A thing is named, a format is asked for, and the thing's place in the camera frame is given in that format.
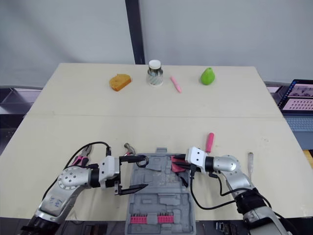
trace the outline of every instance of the table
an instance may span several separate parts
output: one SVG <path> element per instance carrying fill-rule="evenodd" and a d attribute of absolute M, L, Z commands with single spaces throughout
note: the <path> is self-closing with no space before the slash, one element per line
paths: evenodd
<path fill-rule="evenodd" d="M 313 171 L 255 68 L 213 67 L 216 81 L 203 86 L 197 78 L 205 67 L 164 66 L 164 77 L 174 74 L 182 94 L 168 80 L 159 88 L 147 85 L 146 69 L 58 67 L 0 156 L 0 216 L 30 218 L 45 189 L 85 143 L 106 141 L 114 156 L 124 154 L 125 142 L 137 152 L 167 147 L 184 153 L 191 146 L 204 148 L 208 132 L 216 134 L 211 155 L 237 157 L 245 173 L 247 153 L 254 152 L 253 182 L 275 211 L 285 217 L 313 215 Z M 108 87 L 117 73 L 133 79 L 118 93 Z M 104 154 L 104 147 L 96 146 L 91 162 L 100 162 Z M 122 166 L 124 187 L 131 169 L 131 164 Z M 195 194 L 206 206 L 231 199 L 221 198 L 218 181 L 203 175 L 196 176 Z M 128 196 L 114 196 L 112 188 L 85 190 L 68 219 L 125 220 L 127 204 Z M 197 220 L 242 218 L 234 205 L 214 211 L 194 208 Z"/>

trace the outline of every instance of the jar lid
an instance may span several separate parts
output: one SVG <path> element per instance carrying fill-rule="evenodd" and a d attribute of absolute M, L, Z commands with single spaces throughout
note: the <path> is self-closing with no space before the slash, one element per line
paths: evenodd
<path fill-rule="evenodd" d="M 149 61 L 149 68 L 153 70 L 157 70 L 161 68 L 161 61 L 159 60 L 150 60 Z"/>

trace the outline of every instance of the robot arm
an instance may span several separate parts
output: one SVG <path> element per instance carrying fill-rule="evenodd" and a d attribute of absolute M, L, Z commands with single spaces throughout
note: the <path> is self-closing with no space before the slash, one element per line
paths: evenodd
<path fill-rule="evenodd" d="M 56 183 L 48 191 L 28 225 L 23 227 L 22 235 L 53 235 L 65 221 L 75 204 L 78 195 L 87 188 L 106 189 L 114 187 L 115 195 L 135 193 L 146 184 L 133 185 L 122 189 L 120 166 L 122 162 L 136 163 L 144 161 L 145 156 L 107 156 L 100 167 L 84 168 L 70 166 L 62 171 Z"/>
<path fill-rule="evenodd" d="M 290 235 L 275 213 L 268 207 L 250 179 L 241 171 L 239 161 L 231 156 L 209 157 L 196 147 L 188 150 L 185 160 L 200 169 L 201 173 L 217 172 L 226 178 L 228 188 L 237 205 L 237 211 L 244 215 L 244 222 L 251 235 Z"/>

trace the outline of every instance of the tool case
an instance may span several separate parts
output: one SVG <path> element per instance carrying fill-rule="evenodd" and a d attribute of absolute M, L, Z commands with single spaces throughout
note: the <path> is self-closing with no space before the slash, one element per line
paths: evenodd
<path fill-rule="evenodd" d="M 149 164 L 146 168 L 134 164 L 131 185 L 148 186 L 130 195 L 125 235 L 195 235 L 191 194 L 171 171 L 171 156 L 175 154 L 144 155 L 149 158 Z"/>

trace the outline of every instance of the pink marker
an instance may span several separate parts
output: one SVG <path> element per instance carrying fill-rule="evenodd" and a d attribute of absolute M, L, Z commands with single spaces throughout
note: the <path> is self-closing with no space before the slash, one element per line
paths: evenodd
<path fill-rule="evenodd" d="M 213 140 L 214 140 L 214 133 L 210 133 L 207 137 L 207 140 L 206 140 L 206 145 L 205 145 L 205 151 L 207 153 L 210 153 L 211 152 L 211 149 L 212 149 L 212 145 L 213 145 Z"/>
<path fill-rule="evenodd" d="M 172 80 L 172 82 L 173 82 L 173 84 L 174 84 L 176 90 L 177 90 L 179 93 L 181 93 L 181 88 L 180 88 L 180 86 L 178 85 L 178 82 L 176 81 L 176 79 L 175 79 L 173 76 L 171 76 L 171 80 Z"/>

